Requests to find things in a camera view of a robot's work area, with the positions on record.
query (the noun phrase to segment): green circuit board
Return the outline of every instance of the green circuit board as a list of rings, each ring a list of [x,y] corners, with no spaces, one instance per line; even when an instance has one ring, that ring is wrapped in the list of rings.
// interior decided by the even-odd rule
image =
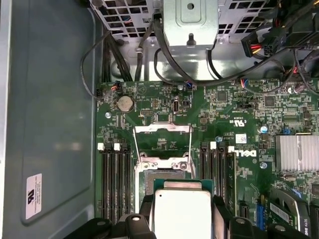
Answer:
[[[207,148],[211,142],[232,148],[233,164],[227,173],[230,176],[227,182],[232,186],[226,196],[230,210],[238,216],[243,216],[240,207],[244,204],[248,209],[246,216],[257,224],[256,204],[270,187],[295,190],[309,203],[319,202],[319,195],[312,189],[312,184],[319,184],[318,173],[300,172],[294,174],[295,180],[287,180],[282,172],[276,171],[275,135],[319,132],[318,98],[307,92],[294,94],[292,89],[297,84],[291,82],[268,95],[248,93],[239,82],[181,88],[162,82],[125,82],[113,91],[114,83],[102,84],[100,92],[105,100],[97,103],[96,143],[104,143],[106,148],[96,152],[96,216],[117,221],[120,215],[136,209],[137,151],[133,128],[154,122],[192,127],[190,153],[196,168],[195,177],[212,179],[215,188],[216,169],[207,163],[202,152],[210,150]],[[247,84],[259,92],[278,85],[277,79],[252,79]],[[317,88],[318,81],[314,79],[312,85]],[[139,152],[166,159],[182,157],[188,151],[188,140],[186,133],[165,130],[137,134]],[[114,143],[121,145],[120,151],[113,151]],[[262,168],[261,163],[266,163],[267,168]],[[163,170],[156,175],[151,170],[145,171],[139,182],[139,203],[143,195],[151,194],[152,181],[157,177],[190,178],[190,174]]]

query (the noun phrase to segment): capacitor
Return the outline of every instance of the capacitor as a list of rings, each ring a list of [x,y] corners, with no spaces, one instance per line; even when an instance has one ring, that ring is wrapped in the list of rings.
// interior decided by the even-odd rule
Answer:
[[[259,129],[259,132],[260,133],[267,133],[268,132],[267,126],[261,126],[260,129]]]
[[[179,91],[182,91],[182,90],[184,89],[184,85],[178,85],[178,86],[177,86],[177,89],[178,89]]]

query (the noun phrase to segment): white label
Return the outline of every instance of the white label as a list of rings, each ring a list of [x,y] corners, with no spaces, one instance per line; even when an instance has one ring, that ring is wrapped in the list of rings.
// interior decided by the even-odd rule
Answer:
[[[236,143],[247,143],[247,135],[245,133],[240,133],[235,136]]]
[[[235,127],[245,127],[246,120],[230,120],[230,123],[233,123]]]
[[[256,157],[257,151],[255,150],[235,150],[236,157]]]
[[[270,204],[270,210],[276,213],[282,219],[284,219],[287,223],[289,223],[289,215],[285,213],[283,210],[279,209],[272,203]]]
[[[42,173],[26,179],[25,219],[41,212],[42,206]]]

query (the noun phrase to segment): blue connector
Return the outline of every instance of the blue connector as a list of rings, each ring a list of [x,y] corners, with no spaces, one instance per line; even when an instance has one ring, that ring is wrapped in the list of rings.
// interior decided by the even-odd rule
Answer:
[[[256,206],[256,216],[257,216],[256,226],[263,231],[265,230],[264,212],[265,212],[265,208],[263,206],[261,206],[260,204],[257,204],[257,206]]]

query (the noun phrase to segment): mounting screw hole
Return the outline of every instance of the mounting screw hole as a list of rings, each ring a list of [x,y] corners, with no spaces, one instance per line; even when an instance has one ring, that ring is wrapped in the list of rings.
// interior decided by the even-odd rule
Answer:
[[[189,10],[193,10],[194,9],[194,4],[192,4],[192,3],[187,4],[187,8]]]

